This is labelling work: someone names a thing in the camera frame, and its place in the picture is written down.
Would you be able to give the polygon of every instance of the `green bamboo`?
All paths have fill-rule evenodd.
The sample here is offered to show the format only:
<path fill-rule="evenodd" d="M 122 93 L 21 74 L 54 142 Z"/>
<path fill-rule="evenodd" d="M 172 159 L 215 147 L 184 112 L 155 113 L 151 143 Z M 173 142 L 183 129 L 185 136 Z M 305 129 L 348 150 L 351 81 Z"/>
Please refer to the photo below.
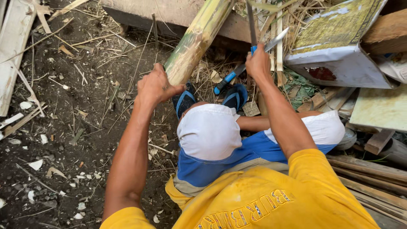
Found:
<path fill-rule="evenodd" d="M 185 84 L 232 11 L 236 0 L 206 0 L 165 63 L 172 85 Z"/>

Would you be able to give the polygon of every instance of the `foot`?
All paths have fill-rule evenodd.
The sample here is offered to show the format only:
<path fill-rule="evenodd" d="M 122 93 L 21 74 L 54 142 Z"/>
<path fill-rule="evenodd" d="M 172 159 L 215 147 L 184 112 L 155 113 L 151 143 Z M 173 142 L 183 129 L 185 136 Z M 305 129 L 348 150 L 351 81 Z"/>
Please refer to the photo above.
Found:
<path fill-rule="evenodd" d="M 186 91 L 182 94 L 173 96 L 171 101 L 173 102 L 174 109 L 177 113 L 178 120 L 182 116 L 188 108 L 196 103 L 195 97 L 195 89 L 190 82 L 186 83 Z"/>
<path fill-rule="evenodd" d="M 226 93 L 222 105 L 240 110 L 247 101 L 247 90 L 242 84 L 235 84 Z"/>

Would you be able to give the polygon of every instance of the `yellow t-shirt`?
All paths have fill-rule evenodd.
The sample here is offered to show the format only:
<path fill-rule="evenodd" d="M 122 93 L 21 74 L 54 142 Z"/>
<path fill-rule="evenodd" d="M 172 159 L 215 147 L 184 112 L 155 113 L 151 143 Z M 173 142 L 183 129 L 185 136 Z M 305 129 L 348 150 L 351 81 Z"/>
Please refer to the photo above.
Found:
<path fill-rule="evenodd" d="M 188 198 L 166 192 L 182 209 L 173 228 L 379 228 L 342 185 L 325 155 L 302 150 L 289 159 L 289 176 L 264 167 L 222 175 Z M 136 207 L 111 215 L 101 229 L 154 228 Z"/>

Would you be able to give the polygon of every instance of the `blue flip-flop strap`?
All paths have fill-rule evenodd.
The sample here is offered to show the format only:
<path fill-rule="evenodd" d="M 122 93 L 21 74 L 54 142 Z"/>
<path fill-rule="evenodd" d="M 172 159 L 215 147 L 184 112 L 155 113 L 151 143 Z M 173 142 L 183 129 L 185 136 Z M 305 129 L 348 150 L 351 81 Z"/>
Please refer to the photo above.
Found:
<path fill-rule="evenodd" d="M 238 111 L 238 110 L 240 110 L 240 96 L 239 96 L 239 93 L 238 93 L 238 92 L 235 92 L 235 93 L 229 95 L 229 96 L 223 101 L 223 104 L 225 104 L 229 99 L 233 98 L 234 96 L 236 96 L 236 99 L 237 99 L 237 110 L 236 110 L 236 111 Z"/>
<path fill-rule="evenodd" d="M 192 95 L 192 94 L 191 94 L 189 91 L 187 91 L 187 90 L 184 91 L 184 92 L 182 93 L 181 97 L 179 98 L 178 102 L 177 102 L 177 109 L 176 109 L 177 115 L 178 115 L 179 106 L 181 106 L 182 100 L 184 100 L 185 95 L 191 97 L 192 100 L 194 100 L 194 102 L 196 103 L 195 98 L 194 98 L 194 95 Z"/>

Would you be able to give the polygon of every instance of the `dirt ground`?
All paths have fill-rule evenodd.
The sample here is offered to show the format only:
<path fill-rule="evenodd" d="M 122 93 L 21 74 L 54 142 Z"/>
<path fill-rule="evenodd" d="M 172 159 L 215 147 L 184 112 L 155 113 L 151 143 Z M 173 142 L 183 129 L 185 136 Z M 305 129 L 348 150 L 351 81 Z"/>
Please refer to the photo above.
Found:
<path fill-rule="evenodd" d="M 64 0 L 49 2 L 54 9 L 63 8 L 67 4 Z M 73 21 L 58 34 L 66 42 L 73 44 L 109 35 L 111 32 L 108 29 L 120 33 L 120 27 L 104 14 L 96 1 L 89 1 L 77 9 L 96 17 L 71 11 L 49 23 L 51 30 L 55 31 L 63 26 L 64 19 L 74 17 Z M 39 25 L 38 19 L 33 28 L 37 25 Z M 147 35 L 148 31 L 131 29 L 126 39 L 140 47 L 121 57 L 117 56 L 123 50 L 128 51 L 133 47 L 114 35 L 83 44 L 95 48 L 93 54 L 82 49 L 76 52 L 65 45 L 75 58 L 69 58 L 67 54 L 58 51 L 63 43 L 56 37 L 50 37 L 35 46 L 33 78 L 38 79 L 46 73 L 48 75 L 34 81 L 33 89 L 38 99 L 44 101 L 48 108 L 44 110 L 45 117 L 36 116 L 15 134 L 2 140 L 0 144 L 0 198 L 7 203 L 0 210 L 1 228 L 46 228 L 40 223 L 65 229 L 100 227 L 106 178 L 113 153 L 132 111 L 131 102 L 137 95 L 135 85 L 139 79 L 138 76 L 133 84 L 130 82 L 135 75 Z M 42 34 L 35 34 L 34 42 L 43 37 Z M 169 46 L 160 44 L 157 51 L 152 37 L 151 34 L 140 58 L 138 74 L 147 74 L 152 70 L 155 62 L 164 64 L 173 50 Z M 160 39 L 173 46 L 177 44 L 177 40 L 174 39 L 173 41 L 164 37 Z M 31 37 L 27 44 L 32 44 Z M 21 69 L 29 82 L 32 80 L 33 73 L 32 55 L 32 50 L 25 52 L 21 63 Z M 107 60 L 111 61 L 98 67 Z M 74 64 L 84 73 L 88 83 L 82 82 L 82 76 Z M 62 86 L 49 80 L 49 76 L 55 76 L 55 81 L 71 89 L 64 90 Z M 120 86 L 115 94 L 116 82 L 120 83 Z M 118 98 L 120 92 L 127 90 L 129 90 L 130 99 L 123 101 Z M 210 90 L 211 88 L 206 88 L 208 96 Z M 26 115 L 36 107 L 32 106 L 28 110 L 20 108 L 19 104 L 26 101 L 29 95 L 22 81 L 17 79 L 9 117 L 19 112 Z M 113 98 L 112 102 L 115 105 L 113 111 L 109 109 L 109 101 L 107 101 L 109 98 Z M 84 117 L 79 110 L 88 115 Z M 151 118 L 150 143 L 170 152 L 178 150 L 176 126 L 177 118 L 172 104 L 168 101 L 159 105 Z M 82 128 L 84 132 L 77 146 L 72 146 L 70 141 Z M 42 144 L 41 134 L 47 136 L 49 140 L 47 144 Z M 165 134 L 168 141 L 162 138 Z M 11 139 L 18 139 L 21 143 L 12 144 Z M 38 171 L 27 164 L 40 159 L 43 159 L 44 163 Z M 33 177 L 18 168 L 16 164 L 26 169 Z M 181 210 L 170 200 L 164 190 L 169 174 L 175 172 L 173 168 L 176 166 L 177 157 L 162 150 L 159 150 L 149 161 L 149 170 L 159 171 L 148 172 L 142 206 L 147 219 L 159 229 L 171 228 L 181 214 Z M 63 172 L 67 179 L 57 174 L 51 178 L 47 177 L 50 167 Z M 66 196 L 56 195 L 36 182 L 34 176 L 57 192 L 65 192 Z M 34 203 L 28 199 L 30 191 L 34 191 Z M 78 210 L 79 203 L 85 203 L 86 208 Z M 164 210 L 158 215 L 160 223 L 154 223 L 153 216 L 160 210 Z M 74 219 L 79 212 L 85 213 L 84 218 Z"/>

